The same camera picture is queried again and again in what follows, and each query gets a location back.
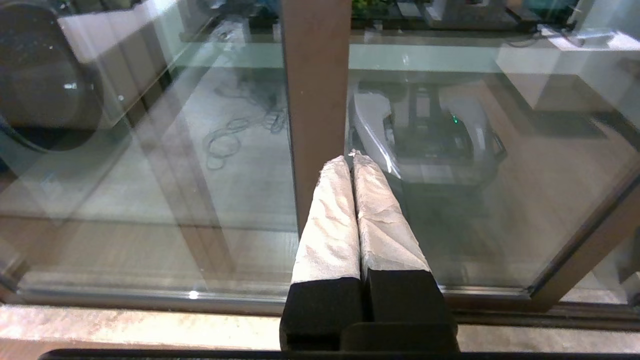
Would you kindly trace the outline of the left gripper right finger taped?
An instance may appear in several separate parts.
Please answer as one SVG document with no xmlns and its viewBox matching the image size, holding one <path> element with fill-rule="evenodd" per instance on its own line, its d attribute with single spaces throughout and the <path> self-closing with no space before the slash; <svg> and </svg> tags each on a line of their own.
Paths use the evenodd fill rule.
<svg viewBox="0 0 640 360">
<path fill-rule="evenodd" d="M 381 168 L 353 150 L 361 268 L 374 322 L 457 325 Z"/>
</svg>

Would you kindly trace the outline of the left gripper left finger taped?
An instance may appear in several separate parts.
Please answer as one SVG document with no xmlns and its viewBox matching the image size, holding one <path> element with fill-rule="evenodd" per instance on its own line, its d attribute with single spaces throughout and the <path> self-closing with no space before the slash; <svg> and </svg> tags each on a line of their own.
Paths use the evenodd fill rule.
<svg viewBox="0 0 640 360">
<path fill-rule="evenodd" d="M 313 192 L 279 321 L 281 350 L 339 350 L 343 331 L 364 317 L 352 178 L 340 155 L 324 164 Z"/>
</svg>

